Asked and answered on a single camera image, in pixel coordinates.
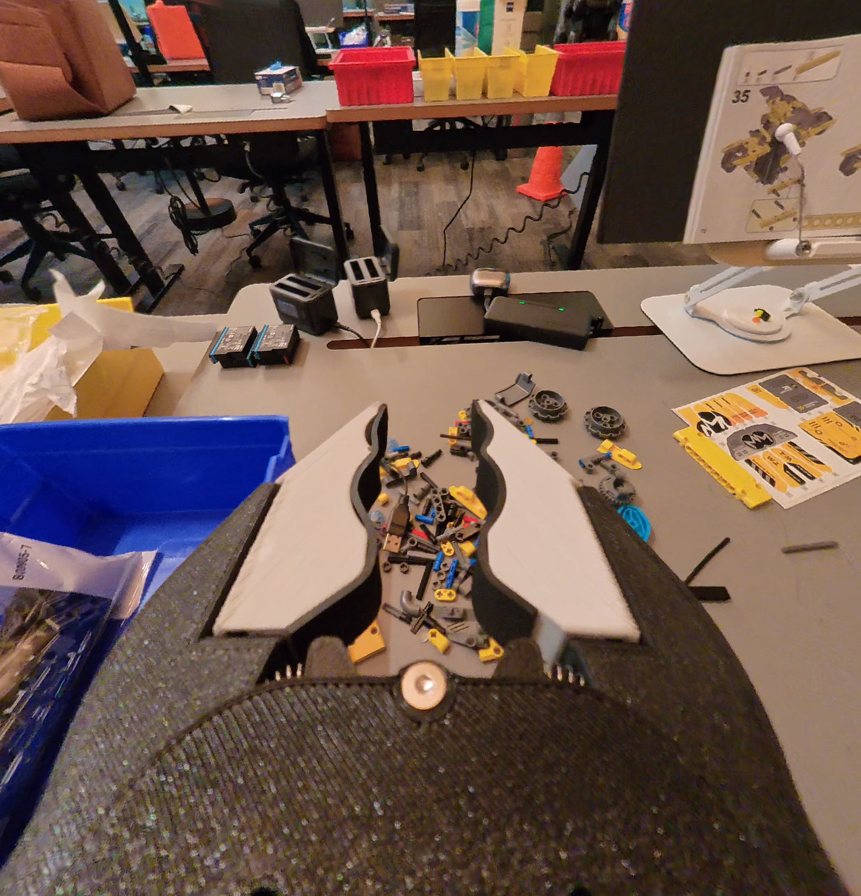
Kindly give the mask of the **blue plastic bin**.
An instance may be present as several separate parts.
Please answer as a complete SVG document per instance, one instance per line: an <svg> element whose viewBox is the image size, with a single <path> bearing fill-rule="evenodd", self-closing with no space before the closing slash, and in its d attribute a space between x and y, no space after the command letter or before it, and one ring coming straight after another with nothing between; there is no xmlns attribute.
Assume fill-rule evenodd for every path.
<svg viewBox="0 0 861 896"><path fill-rule="evenodd" d="M143 599L294 463L287 417L0 426L0 532L88 554L156 552Z"/></svg>

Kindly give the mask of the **brown cardboard box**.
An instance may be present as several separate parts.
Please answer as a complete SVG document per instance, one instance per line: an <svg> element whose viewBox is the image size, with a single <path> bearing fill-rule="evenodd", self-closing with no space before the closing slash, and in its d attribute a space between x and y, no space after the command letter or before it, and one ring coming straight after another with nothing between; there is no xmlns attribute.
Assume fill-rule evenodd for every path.
<svg viewBox="0 0 861 896"><path fill-rule="evenodd" d="M136 94L95 1L0 1L0 85L27 121L105 116Z"/></svg>

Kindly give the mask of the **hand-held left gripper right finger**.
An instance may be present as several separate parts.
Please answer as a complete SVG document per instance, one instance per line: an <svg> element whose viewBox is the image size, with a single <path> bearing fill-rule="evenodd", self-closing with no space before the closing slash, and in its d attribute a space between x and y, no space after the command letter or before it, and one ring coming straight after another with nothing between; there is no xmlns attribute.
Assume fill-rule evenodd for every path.
<svg viewBox="0 0 861 896"><path fill-rule="evenodd" d="M472 608L501 646L528 639L548 664L573 639L637 644L641 632L584 504L589 488L497 411L472 403L477 541Z"/></svg>

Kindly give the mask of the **clear bag of toy parts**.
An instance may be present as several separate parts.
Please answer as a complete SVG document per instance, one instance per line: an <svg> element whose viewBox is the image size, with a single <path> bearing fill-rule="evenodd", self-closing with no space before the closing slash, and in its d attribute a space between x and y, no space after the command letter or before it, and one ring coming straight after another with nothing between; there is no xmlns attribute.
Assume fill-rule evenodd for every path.
<svg viewBox="0 0 861 896"><path fill-rule="evenodd" d="M155 561L0 532L0 855L35 802L85 672L138 608Z"/></svg>

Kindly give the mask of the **orange traffic cone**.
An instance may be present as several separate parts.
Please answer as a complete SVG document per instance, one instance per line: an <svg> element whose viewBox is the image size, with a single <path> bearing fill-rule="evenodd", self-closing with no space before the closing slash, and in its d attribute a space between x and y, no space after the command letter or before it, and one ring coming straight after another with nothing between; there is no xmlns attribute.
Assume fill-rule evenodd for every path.
<svg viewBox="0 0 861 896"><path fill-rule="evenodd" d="M516 192L539 203L559 199L567 192L561 183L562 162L562 147L540 147L536 151L528 181L517 185Z"/></svg>

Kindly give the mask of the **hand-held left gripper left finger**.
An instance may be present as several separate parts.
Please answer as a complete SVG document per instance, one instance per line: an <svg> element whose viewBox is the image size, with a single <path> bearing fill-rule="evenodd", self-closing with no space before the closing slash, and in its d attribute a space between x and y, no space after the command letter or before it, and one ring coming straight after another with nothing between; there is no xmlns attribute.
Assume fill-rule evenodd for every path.
<svg viewBox="0 0 861 896"><path fill-rule="evenodd" d="M380 610L369 512L380 493L388 409L375 402L277 481L213 625L236 633L355 638Z"/></svg>

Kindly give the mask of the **instruction booklet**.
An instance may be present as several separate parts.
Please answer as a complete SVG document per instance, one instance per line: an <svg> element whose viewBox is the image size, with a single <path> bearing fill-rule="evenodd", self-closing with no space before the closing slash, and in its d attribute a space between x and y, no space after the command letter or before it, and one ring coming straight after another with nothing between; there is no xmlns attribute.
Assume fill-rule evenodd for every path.
<svg viewBox="0 0 861 896"><path fill-rule="evenodd" d="M683 240L861 237L861 34L723 51Z"/></svg>

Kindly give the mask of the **black partition panel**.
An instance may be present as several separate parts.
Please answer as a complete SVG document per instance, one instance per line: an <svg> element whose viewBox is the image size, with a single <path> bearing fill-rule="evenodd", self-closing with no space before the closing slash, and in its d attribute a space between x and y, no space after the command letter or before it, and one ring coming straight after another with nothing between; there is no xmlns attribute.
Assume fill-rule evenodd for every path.
<svg viewBox="0 0 861 896"><path fill-rule="evenodd" d="M681 241L727 47L857 33L861 1L634 2L597 241Z"/></svg>

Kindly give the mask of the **pile of toy building pieces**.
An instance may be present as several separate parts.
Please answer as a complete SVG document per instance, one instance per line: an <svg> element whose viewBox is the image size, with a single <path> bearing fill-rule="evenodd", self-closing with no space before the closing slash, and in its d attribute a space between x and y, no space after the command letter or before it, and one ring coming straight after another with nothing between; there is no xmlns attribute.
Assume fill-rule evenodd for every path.
<svg viewBox="0 0 861 896"><path fill-rule="evenodd" d="M491 402L520 434L535 443L533 432L526 428L524 420L501 402ZM449 430L448 436L457 454L476 462L477 481L471 413L472 407L462 413L458 425ZM370 518L384 535L379 544L382 570L388 572L393 566L400 566L405 574L409 574L412 567L420 567L423 576L414 592L405 590L402 593L398 605L384 604L381 609L410 626L413 633L423 633L427 642L443 654L449 651L451 644L460 644L475 652L483 663L497 662L504 656L506 646L501 646L481 628L471 598L477 541L488 512L475 494L476 484L472 488L460 484L444 488L428 478L422 466L430 464L439 454L440 451L426 456L415 454L407 445L391 440L380 462L382 493L377 505L389 504L391 510L385 516L376 507ZM606 552L604 522L613 521L614 511L606 497L577 481L581 487L591 490L590 495L583 496L583 504L636 619L630 606L629 585L620 582L618 561L610 559ZM641 643L642 628L637 623ZM630 644L575 638L565 649L576 640Z"/></svg>

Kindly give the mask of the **yellow and grey sticker sheet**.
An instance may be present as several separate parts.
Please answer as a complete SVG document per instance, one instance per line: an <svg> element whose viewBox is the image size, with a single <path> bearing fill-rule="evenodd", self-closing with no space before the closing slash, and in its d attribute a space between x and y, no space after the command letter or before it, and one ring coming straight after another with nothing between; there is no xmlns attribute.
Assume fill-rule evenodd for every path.
<svg viewBox="0 0 861 896"><path fill-rule="evenodd" d="M861 399L811 369L787 369L673 412L782 508L861 476Z"/></svg>

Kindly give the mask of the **black toy axle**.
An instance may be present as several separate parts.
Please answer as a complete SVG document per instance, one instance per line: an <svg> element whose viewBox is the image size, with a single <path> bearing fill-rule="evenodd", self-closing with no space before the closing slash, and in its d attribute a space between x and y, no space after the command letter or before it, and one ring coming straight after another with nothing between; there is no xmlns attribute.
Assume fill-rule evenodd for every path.
<svg viewBox="0 0 861 896"><path fill-rule="evenodd" d="M728 544L730 543L730 538L723 538L714 548L708 551L705 556L693 567L690 573L684 579L684 584L686 587L690 587L692 582L703 572L706 566L708 566L711 561L719 554L722 550L724 550Z"/></svg>

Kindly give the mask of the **red plastic bin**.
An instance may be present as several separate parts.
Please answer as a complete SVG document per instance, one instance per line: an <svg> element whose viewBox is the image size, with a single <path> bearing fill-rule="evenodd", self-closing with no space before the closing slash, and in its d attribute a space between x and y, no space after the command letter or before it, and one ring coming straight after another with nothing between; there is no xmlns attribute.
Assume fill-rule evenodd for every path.
<svg viewBox="0 0 861 896"><path fill-rule="evenodd" d="M616 95L621 82L626 42L595 41L554 46L559 60L550 94L555 96Z"/></svg>
<svg viewBox="0 0 861 896"><path fill-rule="evenodd" d="M414 102L416 63L409 47L341 49L329 68L341 106L403 105Z"/></svg>

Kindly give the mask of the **long yellow toy panel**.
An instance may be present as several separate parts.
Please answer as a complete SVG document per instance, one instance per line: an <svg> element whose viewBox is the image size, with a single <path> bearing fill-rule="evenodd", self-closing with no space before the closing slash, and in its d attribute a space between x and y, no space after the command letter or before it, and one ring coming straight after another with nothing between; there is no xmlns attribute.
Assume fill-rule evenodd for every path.
<svg viewBox="0 0 861 896"><path fill-rule="evenodd" d="M772 496L758 479L747 473L719 444L694 427L675 432L673 438L712 478L747 508L756 509L772 501Z"/></svg>

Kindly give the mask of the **black battery charger case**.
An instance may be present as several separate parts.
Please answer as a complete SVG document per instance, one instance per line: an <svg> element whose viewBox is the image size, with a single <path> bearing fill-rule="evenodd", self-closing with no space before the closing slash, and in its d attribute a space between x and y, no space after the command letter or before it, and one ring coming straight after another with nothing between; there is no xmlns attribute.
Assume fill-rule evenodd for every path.
<svg viewBox="0 0 861 896"><path fill-rule="evenodd" d="M322 335L338 324L333 289L340 265L335 249L305 238L289 243L294 272L269 284L282 322L311 335Z"/></svg>
<svg viewBox="0 0 861 896"><path fill-rule="evenodd" d="M369 319L374 311L381 316L389 314L389 283L398 274L400 249L394 234L385 225L380 227L379 246L380 256L363 256L344 262L358 319Z"/></svg>

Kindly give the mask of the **small blue box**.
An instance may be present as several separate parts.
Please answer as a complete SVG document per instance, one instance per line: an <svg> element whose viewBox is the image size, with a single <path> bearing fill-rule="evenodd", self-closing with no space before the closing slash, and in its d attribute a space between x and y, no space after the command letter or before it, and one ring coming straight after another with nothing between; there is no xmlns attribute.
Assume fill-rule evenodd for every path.
<svg viewBox="0 0 861 896"><path fill-rule="evenodd" d="M300 68L295 64L276 61L254 72L254 80L261 95L274 93L290 95L302 88Z"/></svg>

